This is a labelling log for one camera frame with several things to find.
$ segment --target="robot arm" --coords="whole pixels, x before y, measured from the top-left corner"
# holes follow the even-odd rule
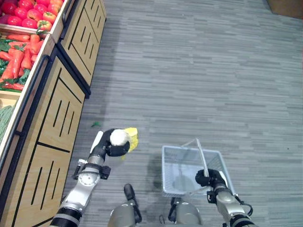
[[[227,188],[224,179],[217,170],[208,169],[209,177],[204,176],[204,171],[196,174],[196,182],[203,186],[211,186],[213,191],[207,192],[209,203],[217,205],[219,213],[230,227],[257,227],[245,213],[238,197],[234,197]]]
[[[78,182],[61,203],[51,227],[79,225],[95,186],[100,179],[106,180],[110,174],[110,168],[103,166],[106,154],[114,157],[125,155],[130,150],[131,140],[129,133],[122,129],[110,129],[97,134],[88,161],[80,159],[78,162],[73,175]]]

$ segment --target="cabinet panel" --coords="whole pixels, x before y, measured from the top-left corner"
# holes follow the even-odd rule
[[[68,56],[90,85],[94,72],[106,14],[100,0],[79,1],[59,48]]]
[[[85,10],[96,34],[97,40],[100,42],[106,18],[103,2],[101,0],[86,1]]]
[[[15,226],[34,226],[55,215],[60,205],[69,161],[70,153],[37,145]]]
[[[84,100],[84,93],[79,90],[69,72],[59,59],[56,70],[58,81],[50,102],[39,143],[71,151],[73,148],[78,122]]]

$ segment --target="white ball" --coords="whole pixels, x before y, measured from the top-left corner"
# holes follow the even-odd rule
[[[114,146],[122,146],[125,145],[128,141],[130,141],[130,137],[127,132],[123,129],[116,129],[112,132],[109,137],[110,143]]]

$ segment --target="carrot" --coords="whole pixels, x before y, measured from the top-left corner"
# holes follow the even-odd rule
[[[30,36],[30,44],[36,44],[40,41],[40,37],[36,34]]]
[[[12,56],[10,56],[8,53],[1,51],[0,52],[0,58],[6,61],[12,60]]]
[[[14,75],[13,75],[13,66],[14,66],[14,61],[10,61],[8,63],[8,66],[6,67],[6,69],[4,70],[3,74],[2,74],[2,79],[13,79]]]
[[[21,62],[24,57],[24,53],[20,50],[15,50],[15,49],[10,48],[9,54],[11,54],[13,56],[13,60],[11,60],[9,63],[13,62],[12,73],[13,73],[14,79],[16,79],[16,78],[18,78],[18,75],[19,75],[19,70],[21,67]]]
[[[23,76],[23,74],[24,74],[24,71],[23,71],[23,69],[22,69],[22,68],[20,68],[18,76],[19,76],[19,77],[22,77],[22,76]]]
[[[15,46],[22,47],[23,44],[30,45],[30,42],[10,42],[9,45],[11,48],[15,48]]]
[[[42,44],[43,44],[43,40],[36,44],[32,44],[30,47],[31,54],[38,54],[41,49]]]
[[[6,36],[6,38],[21,41],[21,42],[29,42],[30,36],[29,35],[8,35],[8,36]]]
[[[5,83],[4,88],[22,91],[24,88],[24,85],[18,84],[18,83],[16,83],[16,84]]]
[[[37,56],[37,54],[32,55],[30,60],[32,60],[32,62],[34,63],[37,60]]]
[[[29,49],[26,49],[24,50],[24,58],[22,60],[22,63],[21,63],[21,68],[23,69],[29,69],[31,70],[32,67],[33,67],[33,64],[30,60],[30,50]]]

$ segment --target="black slot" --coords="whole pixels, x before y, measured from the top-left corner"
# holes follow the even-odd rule
[[[66,85],[66,83],[65,83],[61,78],[59,78],[59,80],[66,86],[66,88],[72,93],[72,95],[73,95],[80,103],[82,103],[82,102],[80,101],[80,99],[75,95],[75,93],[73,93],[73,91]]]
[[[85,47],[85,51],[84,51],[84,54],[86,54],[87,46],[89,45],[89,40],[90,40],[90,34],[91,34],[91,33],[89,33],[89,39],[87,40],[87,43],[86,43],[86,47]]]
[[[36,195],[36,192],[37,192],[37,188],[38,188],[41,172],[42,172],[42,167],[40,168],[40,171],[39,171],[39,175],[38,175],[38,178],[37,178],[37,182],[36,182],[36,186],[35,186],[32,202],[30,203],[30,205],[33,205],[33,203],[34,203],[34,199],[35,199],[35,195]]]
[[[83,36],[84,36],[84,33],[85,33],[85,29],[86,29],[86,26],[84,26],[84,29],[83,29],[83,33],[81,35],[81,39],[80,39],[80,42],[82,43],[82,39],[83,39]]]
[[[93,0],[93,4],[91,4],[91,7],[90,7],[91,10],[93,9],[94,3],[95,3],[95,0]]]
[[[91,58],[91,53],[93,53],[93,49],[94,49],[94,44],[93,44],[93,46],[91,47],[89,59]]]
[[[96,20],[96,15],[97,15],[97,13],[98,13],[98,9],[99,9],[99,5],[98,5],[97,10],[96,10],[96,14],[95,14],[95,17],[94,17],[94,22],[95,22],[95,20]]]
[[[55,186],[53,187],[52,199],[53,199],[53,195],[55,194],[55,189],[56,189],[56,186],[57,186],[57,180],[58,180],[59,173],[60,173],[60,168],[58,169],[58,173],[57,173],[57,177],[56,177],[56,181],[55,181]]]
[[[44,194],[43,194],[43,199],[42,199],[40,210],[42,210],[42,207],[43,207],[43,203],[44,203],[44,199],[45,199],[45,194],[46,194],[49,178],[51,176],[52,168],[53,168],[53,161],[52,161],[51,169],[49,170],[49,174],[48,174],[48,178],[47,178],[47,182],[46,182],[46,186],[45,186],[45,190],[44,190]]]
[[[70,101],[68,101],[68,104],[67,104],[67,108],[66,108],[66,111],[65,111],[65,116],[64,116],[64,119],[63,119],[63,123],[62,123],[62,127],[61,127],[61,131],[60,131],[59,137],[61,137],[62,130],[63,130],[63,126],[64,126],[64,122],[65,122],[65,118],[66,118],[66,115],[67,115],[67,112],[68,112],[68,108],[69,108],[69,107],[70,107]]]
[[[73,118],[74,118],[74,111],[72,112],[72,116],[71,116],[71,123],[72,123],[72,120],[73,120]],[[70,123],[70,127],[68,128],[68,132],[67,132],[67,134],[69,135],[70,134],[70,130],[71,130],[71,123]]]
[[[99,28],[100,20],[101,20],[101,16],[99,17],[99,21],[98,21],[98,26],[97,26],[97,28]]]
[[[53,127],[55,127],[55,124],[56,124],[56,121],[57,121],[57,117],[58,117],[58,114],[59,114],[59,111],[60,111],[61,104],[62,104],[62,100],[60,100],[59,107],[58,107],[58,110],[57,110],[57,114],[56,114],[55,120],[53,122]]]

